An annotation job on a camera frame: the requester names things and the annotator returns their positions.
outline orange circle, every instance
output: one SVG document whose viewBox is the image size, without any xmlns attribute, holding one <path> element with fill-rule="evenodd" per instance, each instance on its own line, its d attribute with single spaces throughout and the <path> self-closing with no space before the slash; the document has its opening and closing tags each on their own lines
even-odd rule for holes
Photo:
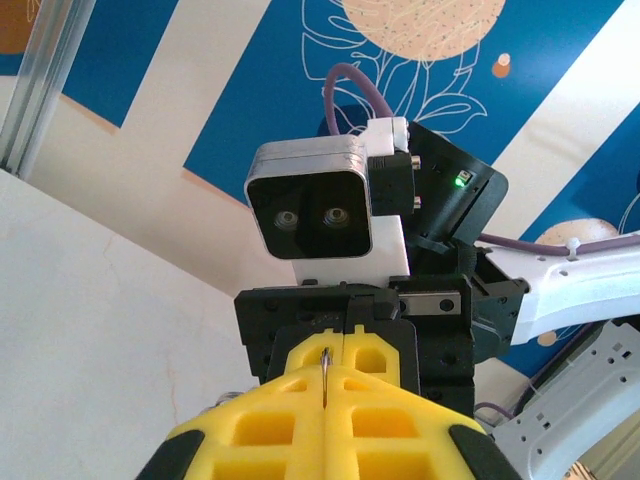
<svg viewBox="0 0 640 480">
<path fill-rule="evenodd" d="M 556 332 L 547 332 L 538 336 L 538 345 L 541 347 L 550 347 L 558 340 Z"/>
<path fill-rule="evenodd" d="M 509 75 L 510 71 L 511 71 L 510 64 L 500 65 L 498 62 L 494 63 L 493 67 L 491 68 L 491 73 L 493 73 L 498 78 L 506 77 L 507 75 Z"/>
<path fill-rule="evenodd" d="M 351 23 L 399 57 L 432 61 L 477 44 L 496 23 L 505 0 L 342 0 Z"/>
</svg>

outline white cable clip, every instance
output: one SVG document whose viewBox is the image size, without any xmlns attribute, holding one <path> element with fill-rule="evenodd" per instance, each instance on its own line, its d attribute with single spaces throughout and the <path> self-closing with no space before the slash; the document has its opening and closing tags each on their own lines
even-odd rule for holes
<svg viewBox="0 0 640 480">
<path fill-rule="evenodd" d="M 572 237 L 567 240 L 565 246 L 569 250 L 569 256 L 567 257 L 567 260 L 569 260 L 570 262 L 576 261 L 578 259 L 578 248 L 580 247 L 580 239 L 578 239 L 577 237 Z"/>
</svg>

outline black connector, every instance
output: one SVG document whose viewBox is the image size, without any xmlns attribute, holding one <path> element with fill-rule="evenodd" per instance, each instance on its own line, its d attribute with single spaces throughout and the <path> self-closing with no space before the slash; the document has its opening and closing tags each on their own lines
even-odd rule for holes
<svg viewBox="0 0 640 480">
<path fill-rule="evenodd" d="M 411 154 L 397 152 L 384 157 L 370 157 L 368 167 L 371 215 L 413 214 L 415 184 Z"/>
<path fill-rule="evenodd" d="M 426 128 L 409 125 L 410 155 L 420 158 L 415 195 L 423 208 L 403 216 L 411 271 L 423 254 L 473 245 L 507 194 L 504 175 Z"/>
</svg>

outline camera housing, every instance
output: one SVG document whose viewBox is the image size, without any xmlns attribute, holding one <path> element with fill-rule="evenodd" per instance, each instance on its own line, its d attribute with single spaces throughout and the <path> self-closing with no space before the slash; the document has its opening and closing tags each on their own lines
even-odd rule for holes
<svg viewBox="0 0 640 480">
<path fill-rule="evenodd" d="M 372 248 L 367 154 L 356 136 L 261 146 L 245 193 L 276 258 L 353 258 Z"/>
</svg>

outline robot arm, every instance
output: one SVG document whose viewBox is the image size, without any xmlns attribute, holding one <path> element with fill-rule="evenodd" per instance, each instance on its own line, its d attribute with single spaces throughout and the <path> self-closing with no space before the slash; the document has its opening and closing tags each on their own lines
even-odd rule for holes
<svg viewBox="0 0 640 480">
<path fill-rule="evenodd" d="M 202 478 L 211 478 L 211 465 L 215 462 L 206 453 L 201 453 L 207 448 L 222 455 L 221 458 L 239 455 L 229 467 L 229 472 L 239 473 L 221 478 L 249 478 L 246 476 L 250 470 L 247 465 L 251 464 L 252 457 L 226 450 L 233 446 L 235 440 L 230 435 L 234 431 L 233 435 L 240 435 L 241 440 L 245 438 L 241 432 L 242 422 L 238 419 L 245 415 L 254 418 L 249 410 L 254 413 L 256 408 L 258 412 L 272 411 L 285 405 L 283 402 L 291 402 L 285 400 L 286 396 L 281 400 L 280 397 L 267 399 L 265 393 L 272 397 L 271 393 L 307 391 L 308 395 L 314 395 L 309 397 L 313 411 L 318 410 L 315 416 L 312 415 L 315 420 L 309 419 L 310 423 L 305 423 L 315 425 L 306 427 L 306 434 L 314 438 L 336 437 L 335 441 L 332 441 L 334 437 L 327 437 L 324 446 L 307 446 L 303 450 L 317 453 L 327 449 L 329 452 L 335 450 L 335 445 L 344 444 L 344 453 L 348 451 L 347 444 L 351 448 L 362 443 L 368 445 L 365 450 L 369 452 L 363 454 L 362 458 L 367 458 L 363 464 L 345 464 L 344 475 L 320 474 L 318 478 L 364 478 L 363 472 L 370 472 L 366 478 L 397 478 L 398 472 L 388 470 L 387 464 L 378 462 L 384 455 L 373 453 L 373 439 L 354 438 L 356 443 L 350 443 L 352 440 L 344 443 L 340 435 L 345 432 L 336 429 L 340 422 L 330 420 L 334 418 L 329 415 L 331 410 L 331 415 L 337 415 L 335 418 L 342 418 L 345 425 L 353 427 L 347 428 L 351 432 L 349 435 L 357 436 L 356 419 L 349 419 L 349 412 L 374 402 L 376 395 L 369 395 L 371 398 L 368 399 L 367 395 L 356 397 L 350 393 L 344 397 L 348 402 L 334 402 L 333 399 L 343 397 L 338 391 L 377 392 L 393 387 L 397 389 L 393 392 L 399 395 L 398 398 L 404 399 L 410 392 L 415 394 L 407 400 L 409 403 L 389 400 L 394 406 L 393 418 L 385 420 L 386 410 L 380 405 L 374 409 L 380 415 L 370 414 L 365 423 L 377 425 L 375 429 L 380 427 L 380 431 L 386 432 L 382 435 L 385 438 L 396 434 L 393 433 L 395 430 L 387 431 L 383 424 L 402 423 L 413 418 L 418 425 L 423 419 L 420 411 L 435 404 L 444 408 L 436 409 L 439 412 L 436 417 L 444 418 L 444 412 L 457 412 L 451 417 L 454 420 L 447 424 L 449 427 L 467 425 L 465 416 L 472 415 L 474 400 L 474 361 L 477 363 L 504 353 L 510 344 L 525 343 L 556 328 L 640 311 L 640 242 L 616 250 L 579 254 L 578 258 L 572 255 L 571 261 L 566 257 L 540 257 L 507 248 L 475 247 L 474 243 L 506 190 L 504 176 L 418 125 L 412 124 L 407 129 L 404 119 L 372 120 L 360 137 L 324 137 L 261 147 L 249 172 L 245 191 L 265 247 L 275 257 L 293 262 L 298 283 L 292 287 L 241 292 L 236 298 L 242 342 L 247 348 L 252 373 L 264 385 L 230 402 L 224 410 L 226 413 L 210 412 L 206 417 L 176 429 L 140 478 L 159 478 L 158 470 L 151 467 L 160 465 L 162 468 L 169 455 L 166 452 L 174 448 L 167 444 L 173 444 L 175 438 L 184 438 L 183 434 L 190 435 L 189 441 L 193 444 L 187 448 L 190 457 L 181 460 L 182 470 L 178 470 L 183 473 L 179 478 L 201 478 L 194 473 L 195 467 L 190 467 L 192 461 L 198 465 L 198 471 L 205 472 Z M 380 350 L 367 347 L 358 343 L 361 341 L 356 339 L 359 334 L 382 339 L 387 346 Z M 330 348 L 327 336 L 331 335 L 340 337 L 332 350 L 334 360 L 339 357 L 340 361 L 320 370 L 320 353 Z M 611 341 L 608 336 L 602 340 Z M 349 350 L 347 346 L 354 342 L 356 347 Z M 605 350 L 621 350 L 623 356 L 632 351 L 622 341 L 613 346 L 608 343 Z M 299 352 L 299 348 L 307 353 L 295 357 L 294 352 Z M 299 360 L 296 364 L 299 368 L 295 371 L 290 369 L 292 358 Z M 397 368 L 391 376 L 388 375 L 390 365 Z M 342 380 L 337 391 L 329 390 L 327 394 L 326 386 L 331 384 L 327 375 L 330 377 L 331 372 L 342 375 Z M 305 378 L 294 378 L 296 375 Z M 367 375 L 378 378 L 369 384 Z M 580 382 L 582 375 L 586 373 L 576 377 Z M 619 374 L 615 381 L 615 375 L 612 375 L 603 380 L 607 389 L 612 389 L 614 383 L 616 386 L 635 385 L 636 378 L 630 373 Z M 322 396 L 317 388 L 320 384 L 325 386 Z M 565 401 L 566 390 L 558 389 L 558 398 Z M 498 444 L 505 445 L 508 458 L 521 476 L 549 478 L 547 473 L 560 472 L 568 466 L 566 459 L 569 463 L 575 459 L 571 457 L 573 453 L 581 453 L 585 445 L 595 443 L 625 415 L 628 416 L 636 397 L 620 393 L 617 398 L 624 397 L 625 408 L 607 417 L 612 420 L 606 427 L 594 430 L 587 439 L 582 422 L 592 417 L 600 421 L 603 416 L 598 412 L 611 405 L 607 403 L 606 392 L 602 392 L 605 390 L 593 396 L 594 401 L 577 403 L 571 410 L 572 416 L 561 415 L 551 400 L 549 405 L 538 404 L 537 413 L 527 414 L 534 415 L 538 422 L 531 427 L 537 429 L 532 430 L 533 433 L 521 433 L 521 425 L 530 426 L 529 417 L 526 422 L 522 417 L 516 419 L 514 425 L 496 429 Z M 395 398 L 396 394 L 389 391 L 388 395 L 383 397 Z M 403 410 L 409 404 L 412 407 Z M 298 409 L 297 405 L 291 403 L 291 408 Z M 251 428 L 257 426 L 257 430 L 246 434 L 253 442 L 247 445 L 264 447 L 264 442 L 271 436 L 265 433 L 263 437 L 260 432 L 268 429 L 289 432 L 287 444 L 292 438 L 298 438 L 297 430 L 292 430 L 293 425 L 290 428 L 283 426 L 291 423 L 292 417 L 283 415 L 269 414 L 267 419 L 262 414 L 255 417 L 259 421 Z M 550 419 L 549 422 L 542 421 L 545 418 Z M 221 426 L 214 428 L 211 422 L 217 419 Z M 480 429 L 477 424 L 471 427 L 476 432 Z M 406 434 L 414 432 L 412 428 L 401 430 Z M 471 441 L 467 438 L 459 443 L 451 431 L 448 436 L 442 436 L 443 428 L 444 423 L 436 428 L 439 432 L 437 441 L 436 437 L 431 441 L 424 437 L 430 431 L 425 424 L 410 435 L 420 437 L 426 442 L 424 444 L 419 441 L 415 445 L 383 442 L 385 449 L 389 447 L 395 452 L 393 458 L 408 459 L 408 471 L 413 473 L 411 476 L 404 472 L 403 478 L 450 478 L 435 464 L 427 468 L 424 463 L 426 451 L 415 453 L 426 445 L 448 452 L 447 458 L 459 465 L 456 468 L 460 472 L 465 472 L 464 476 L 456 478 L 498 478 L 493 467 L 483 463 L 483 458 L 492 458 L 491 464 L 504 475 L 499 478 L 517 478 L 513 469 L 500 460 L 504 457 L 495 456 L 493 442 L 487 444 L 474 433 Z M 372 436 L 369 430 L 370 427 L 363 430 L 369 432 L 365 437 Z M 507 447 L 520 446 L 514 441 L 514 438 L 518 440 L 518 435 L 520 442 L 528 441 L 526 446 L 530 447 L 511 454 Z M 564 448 L 566 442 L 575 438 L 583 441 L 570 452 L 571 455 L 554 453 L 554 447 L 556 450 Z M 289 450 L 271 451 L 280 455 L 277 465 L 274 466 L 271 460 L 271 463 L 262 464 L 277 470 L 273 470 L 273 478 L 298 478 L 285 473 L 283 458 L 289 455 L 286 453 Z M 267 449 L 256 452 L 266 455 Z M 318 456 L 317 461 L 324 462 L 319 471 L 336 468 L 334 460 L 328 458 Z M 357 454 L 352 456 L 354 461 L 358 458 Z M 300 478 L 304 476 L 304 463 L 298 461 L 291 468 L 302 469 Z M 259 472 L 256 475 L 255 478 L 262 478 Z"/>
<path fill-rule="evenodd" d="M 491 250 L 487 256 L 496 266 L 530 287 L 512 345 L 559 328 L 640 313 L 640 243 L 577 255 L 573 261 L 504 247 Z"/>
</svg>

